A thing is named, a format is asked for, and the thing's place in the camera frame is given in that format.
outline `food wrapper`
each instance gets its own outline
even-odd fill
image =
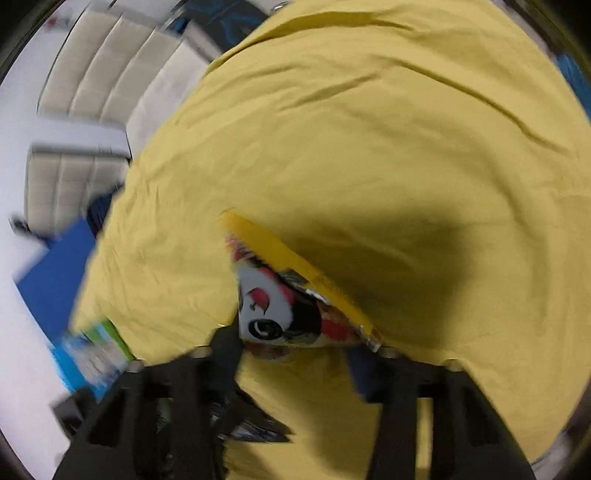
[[[249,350],[279,359],[290,347],[363,342],[379,349],[382,337],[371,321],[320,270],[233,210],[222,221],[238,280],[240,336]]]
[[[89,387],[100,400],[134,356],[109,320],[66,335],[51,354],[71,393]]]

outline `yellow cloth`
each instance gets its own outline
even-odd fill
[[[276,234],[386,344],[460,359],[530,459],[591,371],[591,128],[487,0],[295,0],[226,53],[134,162],[74,326],[107,316],[160,362],[236,304],[217,221]],[[363,478],[378,409],[338,351],[246,358],[296,433],[239,445],[236,478]]]

